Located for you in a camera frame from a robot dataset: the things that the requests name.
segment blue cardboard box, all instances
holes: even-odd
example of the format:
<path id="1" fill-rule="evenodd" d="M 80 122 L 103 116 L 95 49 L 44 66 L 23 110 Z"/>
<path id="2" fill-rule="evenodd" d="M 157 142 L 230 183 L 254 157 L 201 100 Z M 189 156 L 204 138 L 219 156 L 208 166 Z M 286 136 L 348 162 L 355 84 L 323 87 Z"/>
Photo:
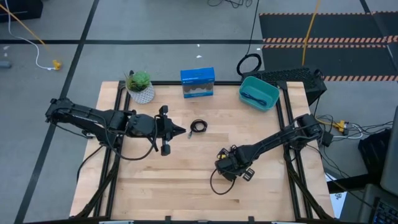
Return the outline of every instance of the blue cardboard box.
<path id="1" fill-rule="evenodd" d="M 214 68 L 182 70 L 181 82 L 184 98 L 212 96 L 214 80 Z"/>

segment yellow plug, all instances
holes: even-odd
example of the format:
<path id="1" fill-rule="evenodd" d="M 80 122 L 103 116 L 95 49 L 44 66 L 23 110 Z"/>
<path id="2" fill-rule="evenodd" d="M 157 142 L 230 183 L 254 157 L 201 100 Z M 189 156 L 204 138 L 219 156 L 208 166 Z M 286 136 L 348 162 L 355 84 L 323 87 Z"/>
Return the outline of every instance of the yellow plug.
<path id="1" fill-rule="evenodd" d="M 343 133 L 346 127 L 346 122 L 344 120 L 341 120 L 339 123 L 334 124 L 334 127 L 338 128 L 338 131 Z"/>
<path id="2" fill-rule="evenodd" d="M 56 70 L 60 70 L 61 69 L 61 66 L 62 66 L 61 62 L 59 62 L 57 60 L 52 60 L 52 64 L 54 65 L 54 69 L 56 69 Z"/>

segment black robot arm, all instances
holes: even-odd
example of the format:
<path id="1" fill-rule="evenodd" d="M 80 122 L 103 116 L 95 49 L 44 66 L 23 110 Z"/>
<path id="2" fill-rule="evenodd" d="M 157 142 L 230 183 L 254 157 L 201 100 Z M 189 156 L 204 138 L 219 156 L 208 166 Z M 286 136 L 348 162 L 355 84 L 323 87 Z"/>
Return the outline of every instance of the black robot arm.
<path id="1" fill-rule="evenodd" d="M 249 167 L 262 153 L 288 143 L 294 149 L 302 149 L 308 142 L 320 138 L 321 135 L 319 123 L 313 116 L 305 114 L 294 119 L 291 125 L 278 133 L 253 145 L 233 146 L 230 151 L 222 149 L 215 162 L 216 169 L 229 181 L 243 174 L 243 178 L 249 181 L 254 175 L 254 171 Z"/>
<path id="2" fill-rule="evenodd" d="M 118 135 L 130 138 L 162 138 L 161 153 L 163 156 L 167 156 L 170 154 L 168 142 L 174 136 L 185 132 L 185 129 L 173 124 L 172 120 L 167 117 L 167 112 L 167 106 L 162 106 L 159 114 L 154 117 L 137 114 L 135 110 L 101 111 L 77 105 L 68 98 L 62 98 L 51 100 L 51 105 L 45 116 L 46 122 L 70 123 L 82 129 L 82 133 L 85 135 L 94 134 L 101 145 L 109 147 L 119 147 Z"/>

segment teal plastic bin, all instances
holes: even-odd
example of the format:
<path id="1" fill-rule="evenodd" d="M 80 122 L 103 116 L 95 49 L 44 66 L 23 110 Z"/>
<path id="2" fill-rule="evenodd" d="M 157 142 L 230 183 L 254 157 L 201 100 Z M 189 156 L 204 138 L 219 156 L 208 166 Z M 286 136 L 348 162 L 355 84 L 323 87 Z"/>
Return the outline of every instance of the teal plastic bin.
<path id="1" fill-rule="evenodd" d="M 267 104 L 264 106 L 256 100 L 244 97 L 241 93 L 248 93 L 254 98 L 265 101 Z M 279 99 L 279 90 L 258 78 L 247 77 L 239 89 L 239 99 L 255 109 L 267 111 L 275 106 L 276 101 Z"/>

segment wooden tabletop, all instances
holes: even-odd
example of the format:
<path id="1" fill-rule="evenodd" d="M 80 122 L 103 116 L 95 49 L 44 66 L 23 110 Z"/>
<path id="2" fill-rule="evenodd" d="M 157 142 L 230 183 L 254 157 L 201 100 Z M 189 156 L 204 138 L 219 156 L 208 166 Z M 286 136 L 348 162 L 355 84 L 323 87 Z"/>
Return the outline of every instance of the wooden tabletop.
<path id="1" fill-rule="evenodd" d="M 103 82 L 97 109 L 113 109 L 117 86 L 117 82 Z M 288 87 L 293 116 L 309 113 L 303 84 L 292 82 Z M 254 144 L 280 131 L 276 109 L 264 113 L 245 105 L 238 99 L 238 88 L 215 86 L 214 96 L 184 99 L 181 86 L 155 86 L 156 96 L 151 103 L 139 105 L 131 100 L 129 109 L 139 114 L 153 116 L 162 105 L 168 105 L 168 116 L 176 125 L 189 130 L 193 120 L 203 119 L 208 129 L 205 133 L 194 133 L 191 139 L 187 138 L 188 133 L 173 138 L 171 154 L 166 157 L 153 151 L 141 161 L 122 159 L 112 219 L 164 220 L 171 215 L 172 220 L 245 221 L 248 216 L 254 216 L 256 221 L 294 220 L 282 146 L 264 153 L 253 163 L 251 168 L 256 174 L 250 182 L 237 178 L 226 195 L 216 195 L 210 189 L 209 178 L 220 149 L 229 149 L 233 144 Z M 287 122 L 282 92 L 280 98 Z M 310 145 L 318 147 L 315 141 Z M 125 137 L 122 154 L 139 157 L 149 147 L 147 139 Z M 96 148 L 97 140 L 89 140 L 85 157 Z M 308 147 L 301 155 L 309 191 L 333 216 L 319 153 Z M 103 158 L 104 150 L 82 168 L 71 215 L 80 212 L 98 188 Z M 217 174 L 213 184 L 219 192 L 231 185 Z M 297 192 L 301 216 L 305 217 L 302 194 Z M 106 192 L 101 214 L 104 214 L 107 198 Z"/>

